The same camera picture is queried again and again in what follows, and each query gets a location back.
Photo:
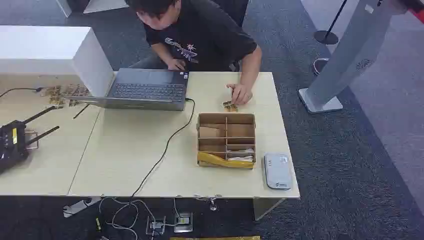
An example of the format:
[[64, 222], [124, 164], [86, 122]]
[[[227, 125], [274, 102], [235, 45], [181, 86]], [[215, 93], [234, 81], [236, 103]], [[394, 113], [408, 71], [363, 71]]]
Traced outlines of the person's left hand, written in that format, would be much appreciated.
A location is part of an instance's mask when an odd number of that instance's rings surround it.
[[231, 90], [231, 103], [234, 105], [247, 104], [253, 97], [252, 86], [244, 83], [227, 84]]

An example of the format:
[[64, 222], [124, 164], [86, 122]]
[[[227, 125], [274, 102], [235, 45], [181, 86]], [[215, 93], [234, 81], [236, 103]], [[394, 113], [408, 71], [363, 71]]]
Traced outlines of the person's right hand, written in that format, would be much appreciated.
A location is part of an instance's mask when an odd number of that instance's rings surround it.
[[169, 70], [173, 71], [185, 71], [186, 70], [186, 63], [182, 59], [176, 59], [172, 58], [166, 62], [167, 67]]

